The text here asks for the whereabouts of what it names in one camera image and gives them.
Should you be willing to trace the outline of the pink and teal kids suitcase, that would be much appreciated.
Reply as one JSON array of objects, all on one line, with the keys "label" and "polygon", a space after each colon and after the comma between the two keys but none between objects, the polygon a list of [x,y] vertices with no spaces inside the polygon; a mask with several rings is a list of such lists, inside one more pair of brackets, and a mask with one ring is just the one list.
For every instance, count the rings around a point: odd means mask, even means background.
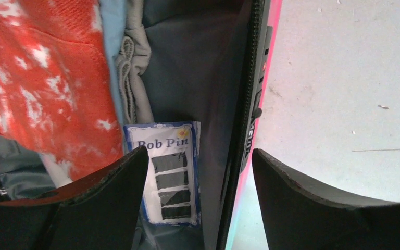
[{"label": "pink and teal kids suitcase", "polygon": [[[274,39],[269,14],[280,5],[144,1],[142,24],[152,54],[142,80],[153,123],[201,123],[201,213],[197,226],[151,224],[142,216],[141,199],[131,249],[226,248],[239,179],[261,115],[263,77]],[[74,181],[57,186],[38,153],[0,135],[0,202],[37,198]]]}]

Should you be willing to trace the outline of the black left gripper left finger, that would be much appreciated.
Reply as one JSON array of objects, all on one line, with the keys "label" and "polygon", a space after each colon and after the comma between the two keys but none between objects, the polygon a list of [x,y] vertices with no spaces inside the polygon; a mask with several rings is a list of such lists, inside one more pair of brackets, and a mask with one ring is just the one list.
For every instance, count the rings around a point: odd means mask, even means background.
[{"label": "black left gripper left finger", "polygon": [[131,249],[147,169],[140,146],[40,197],[0,202],[0,249]]}]

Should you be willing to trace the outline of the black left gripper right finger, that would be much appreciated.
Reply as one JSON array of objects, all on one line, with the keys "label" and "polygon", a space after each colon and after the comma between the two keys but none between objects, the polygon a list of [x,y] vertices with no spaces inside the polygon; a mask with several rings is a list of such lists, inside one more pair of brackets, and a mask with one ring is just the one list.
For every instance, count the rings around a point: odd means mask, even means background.
[{"label": "black left gripper right finger", "polygon": [[400,203],[347,192],[252,153],[270,249],[400,249]]}]

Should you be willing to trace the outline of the red white tie-dye garment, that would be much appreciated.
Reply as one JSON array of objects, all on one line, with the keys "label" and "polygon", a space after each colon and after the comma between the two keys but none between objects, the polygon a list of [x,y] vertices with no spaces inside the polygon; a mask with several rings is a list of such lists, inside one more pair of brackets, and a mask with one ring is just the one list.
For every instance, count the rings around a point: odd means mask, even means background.
[{"label": "red white tie-dye garment", "polygon": [[98,1],[0,1],[0,135],[57,186],[123,156]]}]

